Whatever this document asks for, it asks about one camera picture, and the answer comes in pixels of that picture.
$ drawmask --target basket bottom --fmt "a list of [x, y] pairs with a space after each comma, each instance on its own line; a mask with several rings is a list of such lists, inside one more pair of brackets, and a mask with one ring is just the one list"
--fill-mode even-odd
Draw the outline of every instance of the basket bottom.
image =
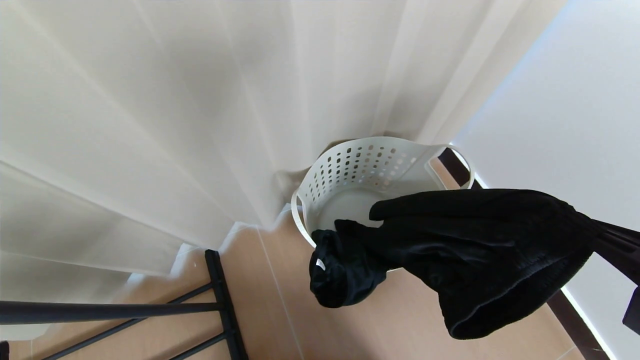
[[318, 229], [335, 230], [336, 219], [354, 220], [362, 225], [379, 227], [382, 221], [369, 220], [371, 206], [380, 200], [388, 199], [385, 194], [363, 188], [354, 188], [336, 193], [323, 206], [318, 214]]

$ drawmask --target white curtain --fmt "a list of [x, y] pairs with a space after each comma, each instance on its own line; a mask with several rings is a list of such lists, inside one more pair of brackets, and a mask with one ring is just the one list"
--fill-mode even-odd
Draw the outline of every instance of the white curtain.
[[447, 143], [563, 3], [3, 1], [2, 175], [76, 208], [14, 231], [40, 215], [8, 189], [0, 249], [166, 273], [183, 241], [270, 224], [332, 142]]

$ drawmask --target floor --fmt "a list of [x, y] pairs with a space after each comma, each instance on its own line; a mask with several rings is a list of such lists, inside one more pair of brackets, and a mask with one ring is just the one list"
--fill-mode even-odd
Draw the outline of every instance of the floor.
[[[452, 179], [443, 175], [445, 183]], [[240, 227], [222, 251], [225, 275], [251, 359], [584, 360], [548, 306], [481, 340], [449, 337], [437, 295], [399, 270], [355, 306], [327, 309], [308, 290], [312, 248], [289, 212], [272, 230]], [[209, 281], [202, 249], [179, 255], [169, 279], [134, 281], [122, 302], [162, 303]], [[193, 302], [213, 301], [211, 291]], [[114, 325], [56, 325], [11, 343], [11, 360], [41, 359]], [[217, 313], [145, 320], [65, 359], [165, 360], [221, 332]], [[191, 359], [228, 359], [225, 342]]]

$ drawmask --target white plastic basket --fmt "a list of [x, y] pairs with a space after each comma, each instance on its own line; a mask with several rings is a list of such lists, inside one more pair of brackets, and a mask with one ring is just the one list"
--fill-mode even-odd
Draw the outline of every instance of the white plastic basket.
[[[291, 213], [300, 233], [311, 246], [316, 229], [335, 230], [333, 221], [349, 219], [368, 226], [371, 206], [379, 200], [417, 192], [446, 190], [429, 161], [445, 148], [456, 151], [467, 163], [468, 189], [474, 182], [471, 163], [451, 145], [421, 145], [409, 140], [379, 136], [351, 140], [327, 150], [307, 172], [291, 197]], [[303, 220], [298, 213], [302, 205]]]

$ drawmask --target wall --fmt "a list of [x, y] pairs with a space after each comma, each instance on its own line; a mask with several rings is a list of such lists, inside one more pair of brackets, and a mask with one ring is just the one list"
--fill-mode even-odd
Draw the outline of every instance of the wall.
[[[640, 2], [570, 1], [457, 136], [490, 187], [551, 193], [640, 229]], [[599, 256], [566, 289], [618, 360], [640, 336], [621, 323], [635, 286]]]

